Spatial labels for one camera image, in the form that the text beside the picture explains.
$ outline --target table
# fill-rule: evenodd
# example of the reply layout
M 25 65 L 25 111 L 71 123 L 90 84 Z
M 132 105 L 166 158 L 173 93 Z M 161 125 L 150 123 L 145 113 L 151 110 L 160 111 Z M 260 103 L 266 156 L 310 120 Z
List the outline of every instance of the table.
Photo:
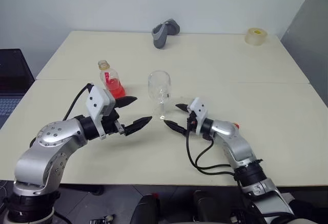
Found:
M 14 167 L 40 128 L 61 120 L 70 103 L 85 85 L 84 80 L 37 80 L 0 130 L 1 179 L 13 179 Z M 268 177 L 278 186 L 328 185 L 328 110 L 311 85 L 220 83 L 196 86 L 176 83 L 172 102 L 202 98 L 209 118 L 238 122 L 241 135 L 250 143 Z M 117 109 L 125 125 L 152 113 L 147 84 L 125 85 L 128 95 L 139 99 Z M 87 115 L 83 94 L 72 116 Z M 186 114 L 171 109 L 170 119 L 181 125 Z M 192 156 L 208 142 L 192 136 Z M 227 162 L 216 145 L 200 165 Z M 114 134 L 95 139 L 69 159 L 62 183 L 148 185 L 235 185 L 229 175 L 200 174 L 188 161 L 184 137 L 154 118 L 128 137 Z
M 85 31 L 71 32 L 36 78 L 98 79 L 103 59 L 125 85 L 144 84 L 154 70 L 166 70 L 174 83 L 207 85 L 213 75 L 218 82 L 309 83 L 274 35 L 257 47 L 244 35 L 179 34 L 159 50 L 150 33 Z

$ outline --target red liquid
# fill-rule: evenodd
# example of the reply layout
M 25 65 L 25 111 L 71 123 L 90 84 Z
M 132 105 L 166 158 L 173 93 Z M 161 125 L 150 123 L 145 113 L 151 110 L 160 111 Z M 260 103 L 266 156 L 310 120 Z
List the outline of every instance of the red liquid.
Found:
M 106 87 L 107 90 L 109 90 L 114 98 L 124 97 L 125 96 L 125 90 L 123 86 L 121 85 L 121 82 L 114 78 L 114 79 L 106 79 Z

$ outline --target laptop keyboard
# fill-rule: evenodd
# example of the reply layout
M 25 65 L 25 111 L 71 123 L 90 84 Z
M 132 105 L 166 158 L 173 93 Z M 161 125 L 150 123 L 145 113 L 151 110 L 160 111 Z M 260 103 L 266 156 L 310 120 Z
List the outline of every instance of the laptop keyboard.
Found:
M 0 116 L 10 115 L 20 100 L 20 98 L 0 98 Z

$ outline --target laptop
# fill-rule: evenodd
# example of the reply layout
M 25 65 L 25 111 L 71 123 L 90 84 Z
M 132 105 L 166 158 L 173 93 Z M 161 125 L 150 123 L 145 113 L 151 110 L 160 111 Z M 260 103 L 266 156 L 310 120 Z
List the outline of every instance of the laptop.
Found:
M 34 82 L 20 49 L 0 49 L 0 128 Z

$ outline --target black cable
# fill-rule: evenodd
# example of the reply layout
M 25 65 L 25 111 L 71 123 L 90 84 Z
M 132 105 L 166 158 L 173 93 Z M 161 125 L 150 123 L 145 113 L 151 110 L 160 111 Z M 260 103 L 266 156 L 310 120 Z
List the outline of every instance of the black cable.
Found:
M 205 149 L 203 150 L 196 158 L 195 160 L 195 165 L 198 165 L 198 160 L 200 159 L 201 156 L 203 156 L 209 149 L 211 149 L 213 147 L 214 144 L 214 140 L 211 138 L 211 144 Z M 200 169 L 213 169 L 213 168 L 218 168 L 218 167 L 231 167 L 230 164 L 217 164 L 217 165 L 213 165 L 213 166 L 209 166 L 209 167 L 199 167 Z
M 87 83 L 87 84 L 86 84 L 86 85 L 85 85 L 85 86 L 79 91 L 79 93 L 77 94 L 77 96 L 76 96 L 75 99 L 73 100 L 73 102 L 72 102 L 70 108 L 69 108 L 68 111 L 66 112 L 66 115 L 63 117 L 63 120 L 66 120 L 67 117 L 70 115 L 70 113 L 71 113 L 71 111 L 72 111 L 72 109 L 73 109 L 73 107 L 74 107 L 76 101 L 77 101 L 78 98 L 81 96 L 81 94 L 82 94 L 85 90 L 87 90 L 87 89 L 88 89 L 88 91 L 90 92 L 92 87 L 93 87 L 93 84 L 91 84 L 91 83 Z M 30 147 L 32 147 L 34 141 L 35 141 L 35 138 L 31 140 L 31 142 L 30 142 Z
M 190 154 L 190 149 L 189 149 L 189 134 L 190 134 L 190 124 L 187 123 L 187 131 L 186 131 L 186 148 L 187 148 L 187 155 L 188 155 L 188 158 L 189 158 L 189 161 L 190 163 L 192 164 L 192 166 L 194 166 L 200 173 L 202 174 L 206 174 L 206 175 L 219 175 L 219 174 L 229 174 L 229 175 L 232 175 L 232 176 L 235 176 L 234 173 L 232 172 L 229 172 L 229 171 L 220 171 L 220 172 L 206 172 L 204 170 L 206 169 L 213 169 L 213 168 L 218 168 L 218 167 L 228 167 L 230 165 L 227 165 L 227 164 L 219 164 L 219 165 L 213 165 L 213 166 L 209 166 L 209 167 L 200 167 L 198 166 L 197 163 L 194 163 L 192 157 L 191 157 L 191 154 Z M 204 155 L 206 153 L 206 151 L 208 151 L 212 146 L 213 146 L 213 143 L 214 141 L 211 141 L 211 145 L 208 146 L 205 150 L 203 150 L 197 157 L 196 159 L 196 162 L 198 162 L 198 160 L 200 159 L 200 157 L 202 155 Z
M 59 214 L 57 211 L 54 212 L 54 215 L 57 216 L 58 218 L 62 219 L 67 224 L 73 224 L 69 219 L 67 219 L 63 215 Z

